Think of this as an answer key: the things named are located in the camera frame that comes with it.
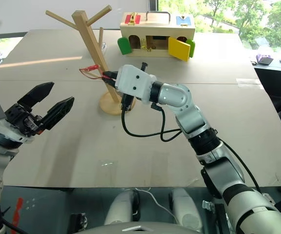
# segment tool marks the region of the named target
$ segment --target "wooden tree stand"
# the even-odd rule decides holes
[[[105,71],[109,71],[109,69],[101,51],[103,28],[100,28],[99,42],[97,42],[93,30],[91,28],[91,24],[99,20],[101,17],[106,15],[111,10],[112,10],[111,6],[107,5],[105,8],[103,8],[101,11],[99,11],[90,19],[87,18],[85,11],[75,11],[72,14],[74,23],[54,14],[53,12],[46,11],[45,13],[46,15],[78,30],[94,63],[100,66],[100,72],[105,72]],[[108,91],[100,98],[99,101],[100,108],[108,114],[120,115],[121,97],[117,95],[117,92],[113,87],[111,87],[108,84],[105,85]]]

